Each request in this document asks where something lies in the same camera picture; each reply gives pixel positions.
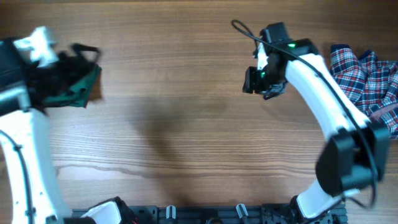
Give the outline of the dark green cloth garment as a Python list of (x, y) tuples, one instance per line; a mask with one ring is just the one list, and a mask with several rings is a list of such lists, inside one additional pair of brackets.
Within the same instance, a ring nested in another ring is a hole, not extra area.
[(93, 90), (101, 72), (102, 68), (96, 65), (94, 69), (87, 74), (87, 76), (72, 85), (67, 92), (44, 99), (44, 106), (49, 108), (64, 106), (85, 108), (90, 99), (91, 91)]

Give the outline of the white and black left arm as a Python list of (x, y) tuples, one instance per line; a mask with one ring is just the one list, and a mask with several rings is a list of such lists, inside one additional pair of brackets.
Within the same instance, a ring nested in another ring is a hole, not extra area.
[(62, 94), (92, 72), (97, 47), (72, 44), (55, 54), (47, 39), (1, 41), (1, 148), (12, 195), (13, 223), (138, 223), (119, 197), (73, 217), (58, 184), (49, 148), (45, 99)]

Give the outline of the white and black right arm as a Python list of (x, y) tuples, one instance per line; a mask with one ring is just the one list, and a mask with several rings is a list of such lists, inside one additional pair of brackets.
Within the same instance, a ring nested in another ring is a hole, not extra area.
[(373, 208), (384, 178), (388, 129), (355, 107), (332, 78), (308, 39), (257, 40), (255, 67), (248, 67), (243, 92), (270, 100), (291, 84), (316, 117), (325, 146), (315, 164), (316, 179), (287, 207), (290, 223), (310, 223), (342, 202)]

